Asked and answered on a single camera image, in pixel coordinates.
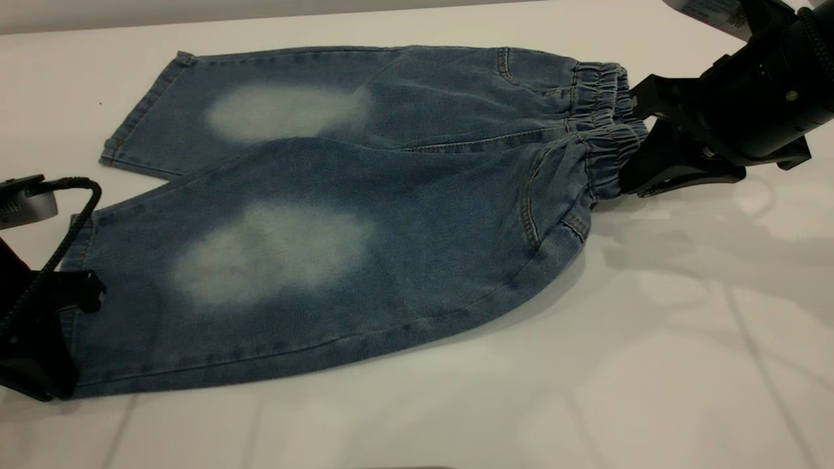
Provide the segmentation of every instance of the elastic waistband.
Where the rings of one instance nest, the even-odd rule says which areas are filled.
[[[587,146],[589,186],[595,199],[621,194],[619,172],[648,135],[632,112],[628,74],[617,63],[578,63],[568,129]]]

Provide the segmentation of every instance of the black clamp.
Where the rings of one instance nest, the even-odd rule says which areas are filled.
[[[811,158],[804,135],[834,119],[825,45],[834,43],[834,0],[801,10],[803,21],[784,3],[741,3],[753,32],[744,48],[699,78],[650,75],[631,90],[636,117],[658,120],[620,170],[624,193],[735,183],[746,166],[792,169]]]
[[[27,199],[73,187],[92,189],[93,197],[43,270],[30,270],[0,240],[0,386],[39,401],[68,399],[78,382],[78,369],[64,342],[59,315],[77,310],[98,311],[107,291],[91,270],[53,271],[92,213],[101,189],[80,178],[44,183],[42,175],[0,184],[0,207],[5,208],[4,216],[9,219],[36,213],[21,206]]]

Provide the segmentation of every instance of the jeans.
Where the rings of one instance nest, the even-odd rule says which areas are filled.
[[[263,380],[457,334],[582,249],[646,136],[625,71],[516,48],[180,53],[105,144],[170,179],[63,270],[76,397]]]

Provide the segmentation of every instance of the black cable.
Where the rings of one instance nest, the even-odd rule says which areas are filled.
[[[75,217],[75,220],[69,225],[69,231],[63,237],[61,244],[49,258],[43,268],[35,275],[32,283],[26,287],[26,290],[20,295],[20,298],[15,302],[8,313],[0,320],[0,343],[4,343],[14,337],[13,327],[18,322],[18,317],[30,306],[35,298],[35,294],[41,289],[43,283],[58,267],[58,263],[66,255],[69,246],[72,245],[81,228],[87,223],[90,215],[93,214],[98,201],[102,196],[102,188],[98,183],[87,178],[61,178],[54,181],[46,181],[35,184],[28,190],[30,195],[44,194],[55,190],[64,189],[90,189],[93,194],[90,195],[90,200],[84,205],[81,213]]]
[[[814,23],[813,10],[810,8],[800,8],[797,14],[799,23],[805,31],[805,35],[814,47],[816,58],[820,61],[822,69],[828,75],[828,79],[834,83],[834,57],[831,56],[831,51],[828,50],[825,41],[822,39],[820,30],[816,28]]]

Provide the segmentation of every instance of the white table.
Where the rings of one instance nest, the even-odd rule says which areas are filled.
[[[660,0],[560,0],[0,37],[0,171],[85,175],[102,206],[161,181],[97,164],[178,49],[411,43],[616,61],[692,77],[741,42]],[[0,467],[834,467],[834,124],[815,158],[600,207],[528,304],[336,370],[42,404],[0,391]],[[40,266],[88,196],[4,231]]]

